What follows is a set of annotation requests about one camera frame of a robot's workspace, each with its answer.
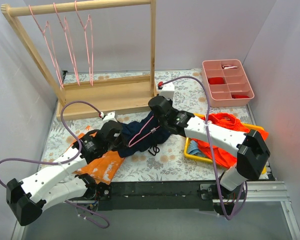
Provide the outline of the navy blue shorts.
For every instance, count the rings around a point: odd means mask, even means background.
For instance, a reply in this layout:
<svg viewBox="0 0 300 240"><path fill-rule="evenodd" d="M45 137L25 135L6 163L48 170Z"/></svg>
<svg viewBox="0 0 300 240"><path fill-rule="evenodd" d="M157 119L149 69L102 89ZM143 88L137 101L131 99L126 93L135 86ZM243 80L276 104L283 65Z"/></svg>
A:
<svg viewBox="0 0 300 240"><path fill-rule="evenodd" d="M171 133L159 125L159 120L152 111L141 121L122 123L122 136L127 147L118 150L121 158L132 156L136 152L145 152L151 147L163 144Z"/></svg>

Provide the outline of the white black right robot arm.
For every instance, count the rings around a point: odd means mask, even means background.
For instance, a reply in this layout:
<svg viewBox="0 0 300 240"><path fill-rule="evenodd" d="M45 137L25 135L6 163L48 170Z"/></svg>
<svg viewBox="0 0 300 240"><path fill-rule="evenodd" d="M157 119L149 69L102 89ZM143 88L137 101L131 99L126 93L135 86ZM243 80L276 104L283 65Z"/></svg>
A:
<svg viewBox="0 0 300 240"><path fill-rule="evenodd" d="M271 153L259 131L246 133L206 123L193 113L175 109L161 95L153 97L148 106L159 125L171 134L207 142L236 157L236 164L224 172L216 186L220 198L227 199L243 182L260 178Z"/></svg>

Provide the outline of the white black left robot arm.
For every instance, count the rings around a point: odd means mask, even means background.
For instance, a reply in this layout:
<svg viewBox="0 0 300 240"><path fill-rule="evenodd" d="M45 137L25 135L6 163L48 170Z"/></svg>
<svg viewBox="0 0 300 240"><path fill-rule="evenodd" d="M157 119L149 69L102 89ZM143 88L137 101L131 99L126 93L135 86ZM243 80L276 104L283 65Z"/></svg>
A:
<svg viewBox="0 0 300 240"><path fill-rule="evenodd" d="M70 199L98 201L109 198L111 188L105 183L97 183L88 173L76 175L68 182L64 179L108 151L121 147L124 143L122 129L122 123L110 120L100 130L90 131L76 141L56 164L22 180L10 180L6 184L6 202L19 224L27 226L43 211Z"/></svg>

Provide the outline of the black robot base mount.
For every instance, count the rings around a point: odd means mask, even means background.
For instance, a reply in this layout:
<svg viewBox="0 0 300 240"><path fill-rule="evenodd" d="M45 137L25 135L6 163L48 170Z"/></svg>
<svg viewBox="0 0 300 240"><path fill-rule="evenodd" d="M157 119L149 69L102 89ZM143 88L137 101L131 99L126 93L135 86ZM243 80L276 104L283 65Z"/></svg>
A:
<svg viewBox="0 0 300 240"><path fill-rule="evenodd" d="M112 210L196 209L223 215L214 180L100 183L92 208Z"/></svg>

